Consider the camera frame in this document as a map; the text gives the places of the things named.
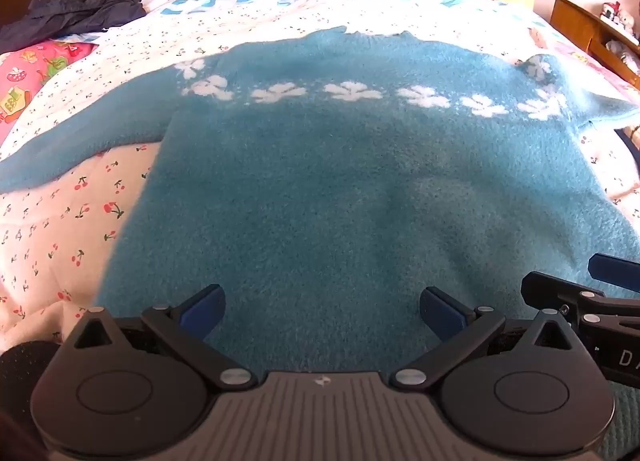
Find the blue fluffy flower sweater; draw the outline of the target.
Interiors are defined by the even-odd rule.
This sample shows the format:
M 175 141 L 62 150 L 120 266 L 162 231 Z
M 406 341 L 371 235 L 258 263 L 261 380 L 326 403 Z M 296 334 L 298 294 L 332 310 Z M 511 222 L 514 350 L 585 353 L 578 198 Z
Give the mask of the blue fluffy flower sweater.
M 527 273 L 582 282 L 593 254 L 638 256 L 578 147 L 638 112 L 552 57 L 535 74 L 336 28 L 134 78 L 4 160 L 1 188 L 157 142 L 101 306 L 131 316 L 218 283 L 212 343 L 250 369 L 388 371 L 430 343 L 429 285 L 521 318 Z

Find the dark navy clothes pile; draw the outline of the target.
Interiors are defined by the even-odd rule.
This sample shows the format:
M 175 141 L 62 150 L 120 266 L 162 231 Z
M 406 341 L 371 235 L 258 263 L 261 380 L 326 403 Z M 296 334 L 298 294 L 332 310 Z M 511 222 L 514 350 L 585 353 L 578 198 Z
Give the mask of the dark navy clothes pile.
M 142 0 L 32 0 L 20 20 L 1 28 L 1 52 L 75 34 L 103 32 L 143 18 Z

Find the wooden side cabinet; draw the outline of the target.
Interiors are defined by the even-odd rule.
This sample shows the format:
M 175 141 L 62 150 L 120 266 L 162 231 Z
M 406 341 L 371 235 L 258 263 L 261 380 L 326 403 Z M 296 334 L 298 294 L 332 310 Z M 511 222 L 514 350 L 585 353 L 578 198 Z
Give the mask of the wooden side cabinet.
M 585 54 L 593 57 L 629 85 L 639 88 L 639 75 L 632 72 L 619 56 L 606 48 L 606 44 L 614 40 L 638 57 L 639 45 L 633 43 L 622 32 L 570 0 L 555 0 L 550 24 Z

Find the pink cartoon pillow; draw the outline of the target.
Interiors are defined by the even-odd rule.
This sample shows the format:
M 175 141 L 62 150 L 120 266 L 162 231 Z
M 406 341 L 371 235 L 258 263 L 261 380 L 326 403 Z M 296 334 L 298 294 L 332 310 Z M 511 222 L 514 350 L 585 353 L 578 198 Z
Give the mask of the pink cartoon pillow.
M 35 95 L 58 72 L 87 57 L 93 43 L 49 39 L 1 56 L 1 142 L 8 138 L 21 114 Z

